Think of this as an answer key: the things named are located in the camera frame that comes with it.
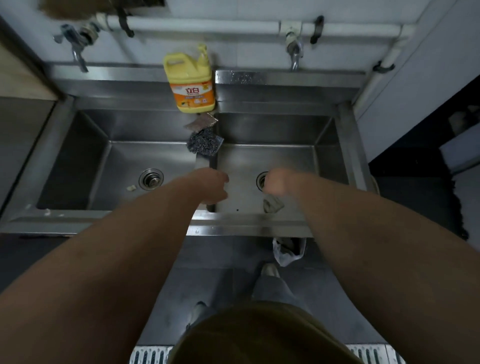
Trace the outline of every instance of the person's right arm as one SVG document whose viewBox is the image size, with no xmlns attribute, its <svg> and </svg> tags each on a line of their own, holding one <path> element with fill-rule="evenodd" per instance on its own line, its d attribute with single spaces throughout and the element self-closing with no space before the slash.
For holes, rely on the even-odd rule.
<svg viewBox="0 0 480 364">
<path fill-rule="evenodd" d="M 479 360 L 480 254 L 427 218 L 313 174 L 275 169 L 345 292 L 408 364 Z"/>
</svg>

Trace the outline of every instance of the sink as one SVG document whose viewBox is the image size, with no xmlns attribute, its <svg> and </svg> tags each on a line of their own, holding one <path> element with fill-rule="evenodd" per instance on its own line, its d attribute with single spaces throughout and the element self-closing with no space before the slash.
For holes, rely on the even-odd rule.
<svg viewBox="0 0 480 364">
<path fill-rule="evenodd" d="M 257 179 L 275 167 L 311 172 L 348 183 L 335 124 L 329 117 L 217 113 L 225 139 L 210 165 L 226 172 L 229 198 L 209 211 L 262 214 Z M 39 209 L 113 210 L 148 192 L 144 171 L 160 171 L 163 183 L 191 172 L 196 155 L 183 126 L 195 115 L 179 111 L 86 109 L 78 111 L 45 183 Z M 299 214 L 282 199 L 278 214 Z"/>
<path fill-rule="evenodd" d="M 315 173 L 373 191 L 351 100 L 364 74 L 216 70 L 215 157 L 187 150 L 184 125 L 158 67 L 53 66 L 59 101 L 12 192 L 0 232 L 76 234 L 111 210 L 190 171 L 230 176 L 229 198 L 200 205 L 188 235 L 311 237 L 295 202 L 264 211 L 266 173 Z"/>
</svg>

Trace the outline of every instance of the detergent jug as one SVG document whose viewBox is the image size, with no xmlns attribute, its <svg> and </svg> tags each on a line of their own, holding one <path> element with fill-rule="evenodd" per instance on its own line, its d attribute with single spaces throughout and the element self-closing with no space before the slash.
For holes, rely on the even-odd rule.
<svg viewBox="0 0 480 364">
<path fill-rule="evenodd" d="M 163 67 L 180 111 L 208 112 L 215 108 L 212 69 L 207 46 L 198 46 L 200 57 L 196 61 L 185 53 L 170 53 L 163 59 Z"/>
</svg>

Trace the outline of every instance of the bottle label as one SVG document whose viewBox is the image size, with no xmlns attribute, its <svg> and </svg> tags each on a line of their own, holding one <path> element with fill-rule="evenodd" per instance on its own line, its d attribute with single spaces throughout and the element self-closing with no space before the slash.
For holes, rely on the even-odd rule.
<svg viewBox="0 0 480 364">
<path fill-rule="evenodd" d="M 200 108 L 215 103 L 212 80 L 197 84 L 170 84 L 177 106 Z"/>
</svg>

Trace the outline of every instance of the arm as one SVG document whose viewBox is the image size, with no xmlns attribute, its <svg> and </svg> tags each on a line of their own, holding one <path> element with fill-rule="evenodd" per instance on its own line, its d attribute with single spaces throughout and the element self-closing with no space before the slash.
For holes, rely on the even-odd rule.
<svg viewBox="0 0 480 364">
<path fill-rule="evenodd" d="M 272 170 L 264 192 L 293 196 L 345 292 L 409 364 L 478 361 L 480 254 L 375 194 Z"/>
<path fill-rule="evenodd" d="M 0 296 L 7 363 L 126 363 L 198 205 L 228 176 L 196 170 L 143 195 L 52 251 Z"/>
</svg>

